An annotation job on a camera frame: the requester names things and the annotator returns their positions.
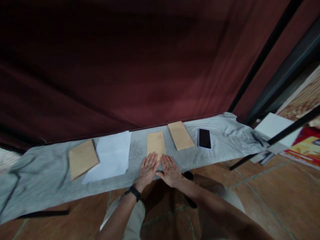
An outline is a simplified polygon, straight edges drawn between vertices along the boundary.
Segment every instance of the hand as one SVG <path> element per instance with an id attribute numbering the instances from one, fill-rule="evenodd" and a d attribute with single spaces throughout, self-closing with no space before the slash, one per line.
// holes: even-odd
<path id="1" fill-rule="evenodd" d="M 158 154 L 153 152 L 149 153 L 147 158 L 144 158 L 142 161 L 141 169 L 138 175 L 137 180 L 134 182 L 134 187 L 141 193 L 145 186 L 152 182 L 156 171 L 160 165 L 160 162 L 157 162 Z"/>
<path id="2" fill-rule="evenodd" d="M 160 158 L 160 161 L 162 164 L 163 173 L 157 172 L 156 175 L 159 176 L 170 187 L 175 188 L 177 184 L 184 179 L 184 176 L 182 176 L 172 157 L 163 155 Z"/>

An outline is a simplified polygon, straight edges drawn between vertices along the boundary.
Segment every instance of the smartphone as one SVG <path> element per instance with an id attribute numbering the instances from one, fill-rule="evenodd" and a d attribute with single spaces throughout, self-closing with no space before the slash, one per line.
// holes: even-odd
<path id="1" fill-rule="evenodd" d="M 199 128 L 199 147 L 211 149 L 210 131 Z"/>

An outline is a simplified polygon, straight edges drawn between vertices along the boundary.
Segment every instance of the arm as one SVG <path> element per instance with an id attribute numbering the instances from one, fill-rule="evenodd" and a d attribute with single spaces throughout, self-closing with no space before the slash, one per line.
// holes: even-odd
<path id="1" fill-rule="evenodd" d="M 201 206 L 231 236 L 237 239 L 272 239 L 260 225 L 239 209 L 183 177 L 171 157 L 162 156 L 161 163 L 163 173 L 158 172 L 157 176 Z"/>
<path id="2" fill-rule="evenodd" d="M 156 162 L 157 154 L 154 152 L 143 159 L 139 176 L 133 186 L 141 193 L 146 185 L 151 183 L 160 162 Z M 116 210 L 112 213 L 102 230 L 96 236 L 97 240 L 101 239 L 122 239 L 126 229 L 131 212 L 137 203 L 137 198 L 128 193 L 124 196 Z"/>

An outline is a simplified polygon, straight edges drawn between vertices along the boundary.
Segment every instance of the gray cloth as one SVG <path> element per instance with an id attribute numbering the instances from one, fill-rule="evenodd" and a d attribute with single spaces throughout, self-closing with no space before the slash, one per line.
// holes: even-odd
<path id="1" fill-rule="evenodd" d="M 29 149 L 9 173 L 0 178 L 0 224 L 65 202 L 129 187 L 146 156 L 148 133 L 163 131 L 166 152 L 175 159 L 181 172 L 258 153 L 267 147 L 267 142 L 257 132 L 238 123 L 231 113 L 185 122 L 184 125 L 195 147 L 177 151 L 167 125 L 133 131 L 127 172 L 85 185 L 81 184 L 84 175 L 71 182 L 68 152 L 86 140 Z M 210 130 L 211 150 L 197 147 L 199 128 Z M 99 138 L 93 141 L 96 146 Z"/>

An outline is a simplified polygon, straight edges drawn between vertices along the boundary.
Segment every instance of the person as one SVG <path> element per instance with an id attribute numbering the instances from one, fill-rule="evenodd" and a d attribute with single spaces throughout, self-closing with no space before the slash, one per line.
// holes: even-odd
<path id="1" fill-rule="evenodd" d="M 272 239 L 245 214 L 238 196 L 221 183 L 197 174 L 190 181 L 181 174 L 172 157 L 163 155 L 159 162 L 156 159 L 155 153 L 143 159 L 131 190 L 111 204 L 96 239 L 140 239 L 145 207 L 141 200 L 137 200 L 139 193 L 151 183 L 155 175 L 197 204 L 202 240 Z M 163 172 L 157 172 L 160 163 Z"/>

